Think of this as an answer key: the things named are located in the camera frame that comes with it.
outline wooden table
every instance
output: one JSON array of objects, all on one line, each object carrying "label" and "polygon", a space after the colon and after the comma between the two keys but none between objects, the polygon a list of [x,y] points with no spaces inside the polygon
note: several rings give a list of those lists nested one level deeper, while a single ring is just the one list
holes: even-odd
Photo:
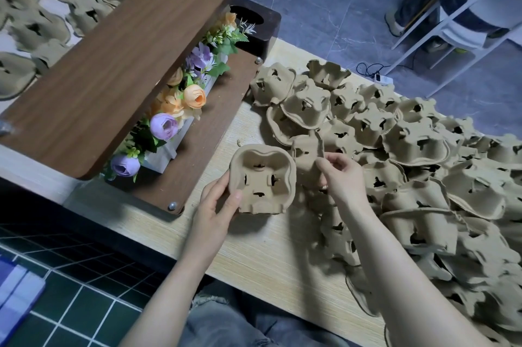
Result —
[{"label": "wooden table", "polygon": [[[278,61],[300,73],[308,60],[317,58],[278,39],[265,64]],[[354,86],[370,83],[356,74],[350,81]],[[85,183],[69,178],[1,145],[0,177],[178,258],[201,190],[227,170],[238,143],[275,142],[265,113],[266,108],[242,103],[179,218],[102,180]],[[369,317],[360,309],[341,266],[316,247],[319,235],[317,217],[305,208],[291,207],[268,218],[238,216],[208,274],[363,347],[384,346],[382,318]]]}]

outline forearm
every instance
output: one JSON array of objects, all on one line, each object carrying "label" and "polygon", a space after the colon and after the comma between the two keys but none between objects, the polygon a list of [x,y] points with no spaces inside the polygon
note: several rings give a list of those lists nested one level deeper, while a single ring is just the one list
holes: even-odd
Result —
[{"label": "forearm", "polygon": [[422,273],[369,205],[339,206],[395,343],[404,347],[491,346]]},{"label": "forearm", "polygon": [[183,258],[153,295],[120,347],[175,347],[205,265]]}]

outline white chair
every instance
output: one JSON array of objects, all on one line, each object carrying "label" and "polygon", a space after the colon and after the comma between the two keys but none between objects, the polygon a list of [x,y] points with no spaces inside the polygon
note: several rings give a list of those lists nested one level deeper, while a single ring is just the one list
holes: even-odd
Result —
[{"label": "white chair", "polygon": [[[522,0],[468,0],[464,5],[459,7],[454,13],[449,16],[442,9],[439,2],[435,2],[425,14],[419,18],[411,28],[406,31],[401,38],[395,43],[392,49],[395,49],[404,38],[406,38],[429,14],[434,12],[437,8],[440,9],[439,23],[429,33],[427,33],[421,40],[419,40],[412,48],[410,48],[404,55],[399,58],[394,64],[388,68],[383,68],[382,74],[386,75],[398,66],[403,60],[405,60],[411,53],[419,48],[423,43],[433,36],[440,36],[443,40],[449,43],[449,48],[445,51],[440,59],[438,59],[433,65],[430,66],[432,69],[448,54],[450,54],[454,48],[466,49],[468,52],[473,54],[473,59],[467,62],[459,70],[450,74],[442,84],[440,84],[434,91],[427,94],[426,97],[431,97],[434,93],[438,92],[441,88],[446,86],[454,78],[459,76],[461,73],[466,71],[469,67],[475,64],[478,60],[484,57],[486,54],[491,52],[494,48],[498,47],[504,40],[508,39],[514,32],[522,30]],[[456,16],[462,13],[464,10],[470,9],[470,11],[479,17],[481,20],[500,28],[507,28],[509,31],[499,38],[489,39],[486,33],[475,32],[467,29],[457,22],[453,21]]]}]

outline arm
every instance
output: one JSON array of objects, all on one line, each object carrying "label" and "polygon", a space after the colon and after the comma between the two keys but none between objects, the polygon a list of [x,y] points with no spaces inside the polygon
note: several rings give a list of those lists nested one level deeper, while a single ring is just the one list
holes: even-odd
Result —
[{"label": "arm", "polygon": [[192,297],[223,245],[232,216],[241,201],[241,191],[238,190],[216,214],[217,201],[228,182],[229,173],[226,172],[203,189],[181,258],[123,338],[120,347],[175,347],[178,344]]},{"label": "arm", "polygon": [[322,185],[328,185],[353,236],[394,343],[403,347],[491,347],[375,216],[366,199],[361,166],[338,153],[327,153],[316,163],[323,173]]}]

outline white power adapter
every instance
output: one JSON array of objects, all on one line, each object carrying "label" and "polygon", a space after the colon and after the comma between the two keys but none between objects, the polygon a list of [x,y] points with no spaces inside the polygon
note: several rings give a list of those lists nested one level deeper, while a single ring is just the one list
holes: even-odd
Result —
[{"label": "white power adapter", "polygon": [[389,78],[388,76],[380,75],[379,73],[376,73],[373,77],[373,81],[375,83],[382,84],[383,86],[388,86],[388,84],[393,84],[393,79]]}]

